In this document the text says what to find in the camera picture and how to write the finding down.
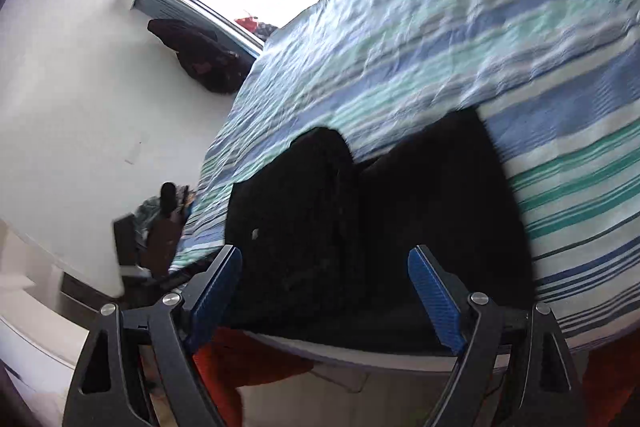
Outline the dark jacket hanging on wall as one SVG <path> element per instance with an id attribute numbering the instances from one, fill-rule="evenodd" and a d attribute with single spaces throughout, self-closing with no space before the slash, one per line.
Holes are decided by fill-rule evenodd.
<path id="1" fill-rule="evenodd" d="M 220 43 L 215 31 L 171 18 L 152 18 L 146 28 L 173 50 L 186 73 L 210 92 L 236 93 L 250 72 L 250 63 Z"/>

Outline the orange fleece right leg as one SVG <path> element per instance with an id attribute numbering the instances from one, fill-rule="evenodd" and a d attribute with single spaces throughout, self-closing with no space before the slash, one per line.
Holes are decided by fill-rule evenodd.
<path id="1" fill-rule="evenodd" d="M 588 426 L 608 426 L 639 386 L 639 343 L 620 339 L 591 350 L 582 377 Z"/>

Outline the red black clothes pile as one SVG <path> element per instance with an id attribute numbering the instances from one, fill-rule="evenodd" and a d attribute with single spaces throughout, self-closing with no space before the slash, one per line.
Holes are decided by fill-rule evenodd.
<path id="1" fill-rule="evenodd" d="M 237 18 L 235 23 L 262 41 L 266 41 L 276 30 L 278 30 L 277 26 L 264 23 L 254 16 Z"/>

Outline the striped blue green bedsheet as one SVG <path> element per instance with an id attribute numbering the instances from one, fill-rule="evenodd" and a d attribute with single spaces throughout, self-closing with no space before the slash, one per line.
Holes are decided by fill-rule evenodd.
<path id="1" fill-rule="evenodd" d="M 575 350 L 639 325 L 639 0 L 320 0 L 268 40 L 209 147 L 172 269 L 219 246 L 231 187 L 316 124 L 356 159 L 475 105 L 538 295 Z"/>

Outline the pile of clothes by wall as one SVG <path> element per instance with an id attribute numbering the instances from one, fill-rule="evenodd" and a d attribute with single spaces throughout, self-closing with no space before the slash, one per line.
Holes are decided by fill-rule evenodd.
<path id="1" fill-rule="evenodd" d="M 195 192 L 189 185 L 165 182 L 160 194 L 145 199 L 134 212 L 134 228 L 145 234 L 160 219 L 171 219 L 185 225 L 190 217 Z"/>

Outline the black pants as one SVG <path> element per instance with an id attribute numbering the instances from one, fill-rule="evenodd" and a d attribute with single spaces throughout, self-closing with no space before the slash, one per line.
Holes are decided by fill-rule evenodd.
<path id="1" fill-rule="evenodd" d="M 254 334 L 439 351 L 408 274 L 419 245 L 501 306 L 526 309 L 535 297 L 518 205 L 472 108 L 364 161 L 337 131 L 310 129 L 234 184 L 224 239 L 242 273 L 222 321 Z"/>

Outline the white wall switch plate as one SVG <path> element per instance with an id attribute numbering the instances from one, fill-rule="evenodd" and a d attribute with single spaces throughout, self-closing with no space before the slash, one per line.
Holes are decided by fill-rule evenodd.
<path id="1" fill-rule="evenodd" d="M 130 148 L 129 153 L 125 157 L 126 164 L 133 166 L 138 161 L 142 151 L 142 145 L 143 142 L 141 140 L 134 142 L 134 145 Z"/>

